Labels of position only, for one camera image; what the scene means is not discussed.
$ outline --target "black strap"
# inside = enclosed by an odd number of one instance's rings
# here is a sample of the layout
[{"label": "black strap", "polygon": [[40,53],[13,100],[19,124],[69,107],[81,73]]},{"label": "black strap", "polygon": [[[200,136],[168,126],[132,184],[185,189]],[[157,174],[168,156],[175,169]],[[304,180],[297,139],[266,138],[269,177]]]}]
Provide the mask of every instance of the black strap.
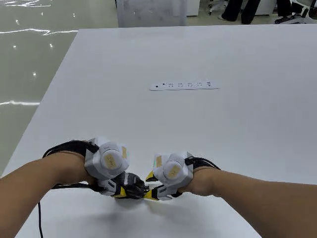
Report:
[{"label": "black strap", "polygon": [[194,169],[202,167],[202,166],[207,166],[207,167],[215,168],[217,170],[221,170],[217,165],[215,165],[210,160],[207,160],[205,158],[200,158],[200,157],[190,156],[190,157],[185,159],[185,164],[186,165],[193,165]]},{"label": "black strap", "polygon": [[43,158],[61,151],[75,152],[86,157],[86,150],[89,150],[95,154],[99,150],[99,146],[91,141],[71,140],[49,149],[45,152]]}]

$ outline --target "electrical outlet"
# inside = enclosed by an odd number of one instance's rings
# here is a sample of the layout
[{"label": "electrical outlet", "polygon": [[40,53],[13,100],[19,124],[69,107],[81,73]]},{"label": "electrical outlet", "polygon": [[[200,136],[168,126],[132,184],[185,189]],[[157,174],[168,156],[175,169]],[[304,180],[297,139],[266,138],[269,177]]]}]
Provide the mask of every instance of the electrical outlet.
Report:
[{"label": "electrical outlet", "polygon": [[156,83],[150,87],[151,91],[163,90],[186,90],[186,89],[217,89],[217,87],[210,81],[196,81],[196,82],[164,82]]}]

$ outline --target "glossy floor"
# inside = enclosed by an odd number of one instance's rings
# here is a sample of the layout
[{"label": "glossy floor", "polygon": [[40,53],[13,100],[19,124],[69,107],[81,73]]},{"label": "glossy floor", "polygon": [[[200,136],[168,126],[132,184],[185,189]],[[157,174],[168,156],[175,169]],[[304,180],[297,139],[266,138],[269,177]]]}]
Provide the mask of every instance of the glossy floor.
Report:
[{"label": "glossy floor", "polygon": [[[209,16],[201,5],[188,25],[239,24]],[[256,17],[254,24],[272,21]],[[117,27],[117,19],[114,0],[0,0],[0,22],[1,174],[77,30]]]}]

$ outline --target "wrist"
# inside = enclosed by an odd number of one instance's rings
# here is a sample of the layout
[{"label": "wrist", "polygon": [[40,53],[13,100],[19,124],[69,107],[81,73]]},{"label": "wrist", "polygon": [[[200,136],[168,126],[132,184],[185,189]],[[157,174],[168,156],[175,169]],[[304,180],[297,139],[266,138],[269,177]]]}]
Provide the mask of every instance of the wrist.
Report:
[{"label": "wrist", "polygon": [[225,180],[226,174],[226,171],[214,170],[213,174],[211,175],[213,195],[216,197],[222,196],[222,191],[224,187],[223,181]]}]

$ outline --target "white cabinet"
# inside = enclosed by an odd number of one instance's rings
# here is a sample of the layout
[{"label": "white cabinet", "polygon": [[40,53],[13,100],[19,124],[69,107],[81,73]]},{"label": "white cabinet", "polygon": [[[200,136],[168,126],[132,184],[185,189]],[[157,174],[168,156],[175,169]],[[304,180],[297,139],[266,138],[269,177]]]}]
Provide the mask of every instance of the white cabinet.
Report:
[{"label": "white cabinet", "polygon": [[187,16],[198,16],[200,0],[187,0]]}]

